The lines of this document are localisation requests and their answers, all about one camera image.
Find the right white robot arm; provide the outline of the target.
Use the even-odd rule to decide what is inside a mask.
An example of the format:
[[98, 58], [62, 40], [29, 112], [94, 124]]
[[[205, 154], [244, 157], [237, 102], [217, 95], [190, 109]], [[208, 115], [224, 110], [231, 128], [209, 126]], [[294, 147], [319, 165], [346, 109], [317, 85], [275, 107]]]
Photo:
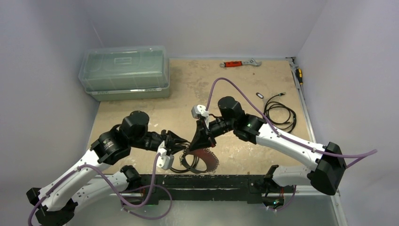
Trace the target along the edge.
[[309, 185], [326, 195], [335, 195], [347, 164], [339, 145], [329, 142], [317, 144], [272, 128], [265, 119], [245, 113], [240, 102], [233, 97], [218, 101], [221, 113], [209, 121], [204, 105], [195, 105], [192, 116], [197, 120], [190, 150], [196, 151], [216, 146], [216, 137], [227, 132], [242, 141], [279, 151], [302, 164], [301, 167], [272, 166], [265, 179], [265, 188], [271, 192], [284, 186]]

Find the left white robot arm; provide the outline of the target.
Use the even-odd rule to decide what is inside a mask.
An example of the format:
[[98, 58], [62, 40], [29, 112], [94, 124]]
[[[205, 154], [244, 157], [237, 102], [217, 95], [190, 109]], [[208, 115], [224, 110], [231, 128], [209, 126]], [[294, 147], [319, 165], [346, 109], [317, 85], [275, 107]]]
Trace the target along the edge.
[[33, 209], [28, 217], [28, 225], [35, 218], [42, 226], [63, 226], [68, 223], [78, 209], [108, 196], [121, 196], [125, 192], [145, 192], [145, 199], [137, 205], [145, 205], [155, 187], [155, 176], [149, 185], [144, 186], [137, 170], [127, 165], [111, 176], [103, 176], [102, 181], [90, 184], [90, 180], [129, 156], [132, 148], [156, 153], [152, 171], [157, 168], [169, 169], [174, 153], [183, 150], [188, 141], [169, 130], [161, 133], [148, 130], [149, 115], [133, 111], [101, 134], [84, 155], [62, 176], [43, 188], [31, 188], [26, 195]]

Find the clear green plastic storage box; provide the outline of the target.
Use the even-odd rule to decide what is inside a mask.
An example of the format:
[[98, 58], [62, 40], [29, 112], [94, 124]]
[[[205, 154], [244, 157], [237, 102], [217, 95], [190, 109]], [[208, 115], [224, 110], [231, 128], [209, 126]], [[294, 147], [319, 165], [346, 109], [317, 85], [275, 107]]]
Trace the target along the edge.
[[170, 95], [164, 46], [89, 49], [78, 78], [85, 92], [100, 102]]

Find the yellow black screwdriver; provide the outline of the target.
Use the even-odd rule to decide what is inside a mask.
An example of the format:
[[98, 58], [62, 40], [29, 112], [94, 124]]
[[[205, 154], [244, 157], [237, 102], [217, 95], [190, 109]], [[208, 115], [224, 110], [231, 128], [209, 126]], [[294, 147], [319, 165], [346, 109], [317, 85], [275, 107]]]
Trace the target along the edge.
[[297, 68], [295, 70], [295, 76], [298, 80], [299, 85], [303, 85], [303, 74], [302, 74], [302, 70], [300, 68]]

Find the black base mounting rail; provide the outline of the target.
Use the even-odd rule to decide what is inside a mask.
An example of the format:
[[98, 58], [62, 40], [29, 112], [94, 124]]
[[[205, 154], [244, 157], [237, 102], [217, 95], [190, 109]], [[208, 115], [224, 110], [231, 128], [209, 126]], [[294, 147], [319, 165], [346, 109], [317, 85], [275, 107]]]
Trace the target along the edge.
[[280, 191], [291, 193], [293, 186], [281, 189], [264, 175], [184, 175], [158, 174], [155, 184], [166, 188], [174, 201], [242, 201], [248, 204], [270, 202]]

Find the red handled adjustable wrench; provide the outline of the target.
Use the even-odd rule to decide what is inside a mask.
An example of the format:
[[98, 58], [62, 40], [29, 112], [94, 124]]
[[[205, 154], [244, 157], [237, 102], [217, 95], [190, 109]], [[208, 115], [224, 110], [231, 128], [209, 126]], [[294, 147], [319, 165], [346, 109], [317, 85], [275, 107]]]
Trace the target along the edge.
[[220, 67], [238, 67], [243, 65], [251, 65], [251, 66], [260, 66], [262, 64], [261, 61], [257, 62], [255, 59], [250, 59], [247, 61], [229, 61], [229, 62], [222, 62], [219, 64]]

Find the aluminium frame rail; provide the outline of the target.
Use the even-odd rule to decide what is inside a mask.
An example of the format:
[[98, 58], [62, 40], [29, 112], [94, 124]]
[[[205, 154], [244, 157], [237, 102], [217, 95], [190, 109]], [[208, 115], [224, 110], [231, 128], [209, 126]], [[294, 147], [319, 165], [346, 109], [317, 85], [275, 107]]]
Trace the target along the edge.
[[337, 188], [335, 187], [334, 184], [330, 183], [328, 180], [309, 180], [308, 178], [305, 178], [305, 181], [302, 183], [300, 182], [289, 182], [288, 185], [283, 186], [283, 185], [278, 185], [277, 182], [273, 181], [273, 179], [276, 176], [270, 176], [270, 175], [265, 175], [266, 178], [270, 179], [272, 181], [272, 184], [279, 186], [281, 189], [283, 189], [286, 186], [295, 186], [295, 185], [304, 185], [304, 186], [313, 186], [316, 190], [322, 192], [323, 194], [326, 195], [334, 195], [336, 193]]

